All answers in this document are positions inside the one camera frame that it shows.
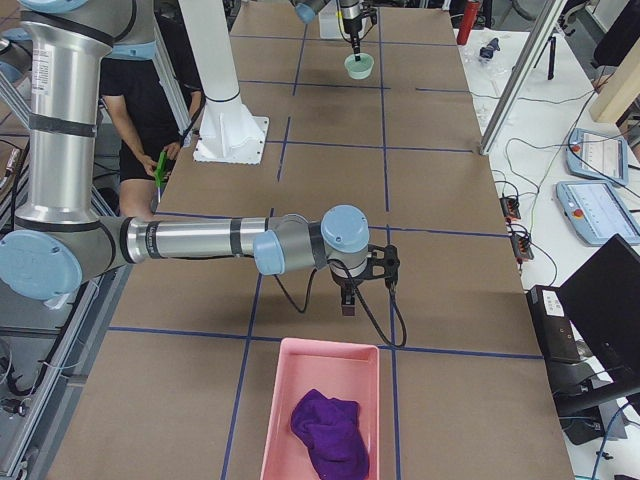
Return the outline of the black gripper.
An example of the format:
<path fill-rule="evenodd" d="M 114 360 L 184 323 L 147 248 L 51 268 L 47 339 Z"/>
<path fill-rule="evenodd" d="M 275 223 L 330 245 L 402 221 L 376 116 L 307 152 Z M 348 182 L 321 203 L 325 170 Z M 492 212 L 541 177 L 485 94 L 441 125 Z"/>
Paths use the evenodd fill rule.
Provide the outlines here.
<path fill-rule="evenodd" d="M 340 287 L 341 311 L 345 317 L 353 317 L 356 312 L 356 287 L 358 281 L 353 277 L 343 277 L 335 272 L 331 273 L 333 281 Z"/>
<path fill-rule="evenodd" d="M 354 18 L 346 18 L 342 16 L 343 30 L 349 35 L 349 41 L 353 49 L 354 61 L 359 62 L 360 56 L 360 32 L 363 28 L 362 17 L 360 15 Z"/>

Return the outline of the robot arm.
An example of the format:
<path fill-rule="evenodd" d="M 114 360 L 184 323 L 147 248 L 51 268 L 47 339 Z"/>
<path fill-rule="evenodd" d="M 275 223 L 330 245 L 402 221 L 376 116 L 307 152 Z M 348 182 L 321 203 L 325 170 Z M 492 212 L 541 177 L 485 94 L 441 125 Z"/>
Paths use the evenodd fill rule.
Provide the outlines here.
<path fill-rule="evenodd" d="M 319 32 L 322 39 L 343 39 L 351 45 L 355 62 L 362 60 L 361 31 L 363 29 L 364 7 L 354 0 L 303 0 L 293 1 L 298 18 L 309 24 L 319 18 Z"/>
<path fill-rule="evenodd" d="M 30 181 L 1 241 L 2 281 L 49 300 L 148 258 L 251 257 L 272 276 L 329 268 L 350 306 L 373 266 L 366 218 L 352 206 L 313 223 L 155 219 L 185 137 L 164 67 L 178 75 L 181 106 L 203 122 L 198 159 L 256 164 L 268 128 L 241 101 L 221 3 L 188 1 L 182 12 L 177 24 L 150 1 L 22 3 L 33 46 Z"/>

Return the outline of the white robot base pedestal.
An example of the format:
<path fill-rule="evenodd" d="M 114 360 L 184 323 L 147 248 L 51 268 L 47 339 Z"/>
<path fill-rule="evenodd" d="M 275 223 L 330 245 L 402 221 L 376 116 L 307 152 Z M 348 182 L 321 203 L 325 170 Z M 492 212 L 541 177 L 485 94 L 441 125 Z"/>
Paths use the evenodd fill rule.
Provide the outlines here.
<path fill-rule="evenodd" d="M 257 165 L 269 119 L 243 103 L 221 0 L 179 3 L 205 98 L 194 159 Z"/>

